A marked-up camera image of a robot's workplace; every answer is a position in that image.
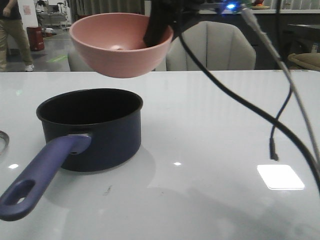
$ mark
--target red trash bin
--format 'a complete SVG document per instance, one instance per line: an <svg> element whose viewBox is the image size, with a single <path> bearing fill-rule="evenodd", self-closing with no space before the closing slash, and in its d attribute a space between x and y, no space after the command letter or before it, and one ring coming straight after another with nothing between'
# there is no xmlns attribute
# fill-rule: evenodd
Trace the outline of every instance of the red trash bin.
<svg viewBox="0 0 320 240"><path fill-rule="evenodd" d="M30 50L40 51L45 49L44 39L42 37L41 27L28 26L26 32L29 38Z"/></svg>

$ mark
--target chair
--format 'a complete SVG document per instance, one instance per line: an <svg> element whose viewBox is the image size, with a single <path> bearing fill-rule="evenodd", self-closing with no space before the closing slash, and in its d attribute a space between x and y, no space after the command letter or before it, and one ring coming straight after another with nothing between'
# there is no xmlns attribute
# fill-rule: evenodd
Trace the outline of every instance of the chair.
<svg viewBox="0 0 320 240"><path fill-rule="evenodd" d="M80 57L74 47L68 52L68 63L71 72L94 72Z"/></svg>
<svg viewBox="0 0 320 240"><path fill-rule="evenodd" d="M234 25L202 21L183 33L184 40L200 62L209 70L253 70L256 52ZM176 38L155 71L198 71Z"/></svg>

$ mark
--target metal ring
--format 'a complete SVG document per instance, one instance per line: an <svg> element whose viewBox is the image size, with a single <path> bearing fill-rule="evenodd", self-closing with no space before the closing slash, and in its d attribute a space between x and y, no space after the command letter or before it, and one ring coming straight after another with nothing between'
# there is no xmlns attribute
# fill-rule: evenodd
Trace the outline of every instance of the metal ring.
<svg viewBox="0 0 320 240"><path fill-rule="evenodd" d="M1 155L8 147L10 138L9 138L8 134L6 134L4 131L0 131L0 139L4 140L4 147L3 147L3 149L0 149L0 155Z"/></svg>

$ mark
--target bowl rim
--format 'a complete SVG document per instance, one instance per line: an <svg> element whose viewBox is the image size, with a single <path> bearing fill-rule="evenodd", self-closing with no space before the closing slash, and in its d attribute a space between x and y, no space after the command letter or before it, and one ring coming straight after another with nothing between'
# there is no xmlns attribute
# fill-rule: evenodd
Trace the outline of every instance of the bowl rim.
<svg viewBox="0 0 320 240"><path fill-rule="evenodd" d="M129 12L108 12L108 13L99 13L99 14L94 14L94 15L90 15L90 16L86 16L82 19L79 19L77 21L75 21L70 29L69 29L69 33L70 33L70 37L73 41L76 41L78 42L79 44L81 45L85 45L87 47L90 47L90 48L93 48L93 49L96 49L96 50L102 50L102 51L108 51L108 52L113 52L113 53L134 53L134 52L142 52L142 51L146 51L146 50L151 50L151 49L156 49L156 48L159 48L163 45L166 45L168 42L171 42L172 41L172 38L174 36L174 31L173 29L171 28L171 26L168 25L168 30L170 31L169 32L169 37L168 39L166 39L164 42L160 43L160 44L157 44L155 46L150 46L150 47L144 47L144 48L140 48L140 49L131 49L131 50L113 50L113 49L106 49L106 48L103 48L103 47L97 47L97 46L93 46L93 45L90 45L90 44L87 44L81 40L79 40L79 38L75 37L74 34L73 34L73 29L76 25L78 24L81 24L81 22L83 21L86 21L88 18L97 18L97 17L101 17L103 15L132 15L132 16L139 16L139 17L143 17L143 18L150 18L149 16L146 16L146 15L142 15L142 14L136 14L136 13L129 13Z"/></svg>

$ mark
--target saucepan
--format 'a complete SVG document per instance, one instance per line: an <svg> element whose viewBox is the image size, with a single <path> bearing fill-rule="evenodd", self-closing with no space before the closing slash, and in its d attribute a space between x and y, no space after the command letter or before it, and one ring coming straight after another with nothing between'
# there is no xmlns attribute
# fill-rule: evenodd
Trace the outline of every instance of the saucepan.
<svg viewBox="0 0 320 240"><path fill-rule="evenodd" d="M60 167L94 172L130 159L141 145L142 98L114 88L63 93L39 105L45 147L0 197L0 219L29 214Z"/></svg>

